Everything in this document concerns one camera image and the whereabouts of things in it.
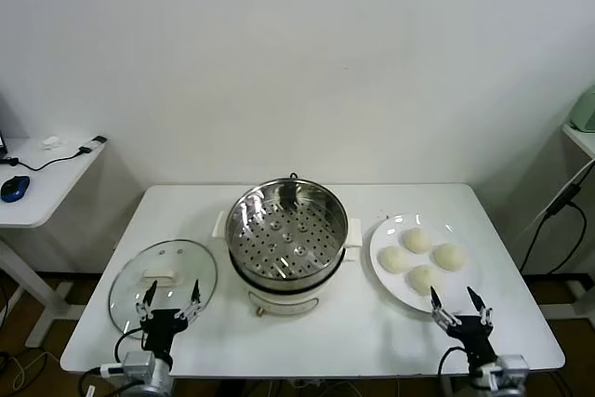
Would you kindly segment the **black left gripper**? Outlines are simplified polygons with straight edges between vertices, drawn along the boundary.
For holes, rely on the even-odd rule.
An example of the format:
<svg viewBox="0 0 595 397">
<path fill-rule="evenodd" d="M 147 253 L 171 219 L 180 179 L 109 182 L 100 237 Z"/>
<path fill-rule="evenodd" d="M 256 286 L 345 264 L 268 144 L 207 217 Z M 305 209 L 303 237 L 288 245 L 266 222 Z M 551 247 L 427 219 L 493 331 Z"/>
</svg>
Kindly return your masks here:
<svg viewBox="0 0 595 397">
<path fill-rule="evenodd" d="M 140 327 L 145 339 L 142 348 L 151 351 L 156 359 L 171 360 L 170 350 L 174 337 L 185 331 L 189 323 L 194 321 L 200 311 L 199 281 L 194 282 L 190 302 L 181 310 L 161 309 L 152 313 L 152 301 L 157 289 L 157 281 L 153 280 L 146 290 L 141 302 L 137 302 L 136 312 L 142 321 Z"/>
</svg>

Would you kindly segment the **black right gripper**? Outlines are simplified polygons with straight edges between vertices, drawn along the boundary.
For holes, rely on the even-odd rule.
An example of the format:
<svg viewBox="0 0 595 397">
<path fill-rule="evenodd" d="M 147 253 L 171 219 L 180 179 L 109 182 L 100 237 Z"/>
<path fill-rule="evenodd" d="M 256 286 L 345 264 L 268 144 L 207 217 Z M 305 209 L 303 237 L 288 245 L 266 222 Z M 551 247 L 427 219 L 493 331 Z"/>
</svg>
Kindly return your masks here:
<svg viewBox="0 0 595 397">
<path fill-rule="evenodd" d="M 496 353 L 489 341 L 492 334 L 492 309 L 470 286 L 469 297 L 480 316 L 461 315 L 458 318 L 448 312 L 432 286 L 430 288 L 431 316 L 439 327 L 447 327 L 446 334 L 460 341 L 467 355 L 469 371 L 475 372 L 496 360 Z"/>
</svg>

